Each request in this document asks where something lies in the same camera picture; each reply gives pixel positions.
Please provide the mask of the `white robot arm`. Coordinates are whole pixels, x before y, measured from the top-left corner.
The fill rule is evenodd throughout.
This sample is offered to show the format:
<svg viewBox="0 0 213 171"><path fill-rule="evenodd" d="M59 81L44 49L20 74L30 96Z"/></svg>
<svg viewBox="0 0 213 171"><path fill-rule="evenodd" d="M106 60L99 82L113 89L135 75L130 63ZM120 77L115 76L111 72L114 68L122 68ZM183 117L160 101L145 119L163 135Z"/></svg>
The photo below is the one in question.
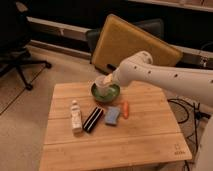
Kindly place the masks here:
<svg viewBox="0 0 213 171"><path fill-rule="evenodd" d="M112 80L119 86L147 82L213 108L213 70L158 66L152 62L148 52L138 52L120 63ZM192 171L213 171L213 115L202 134Z"/></svg>

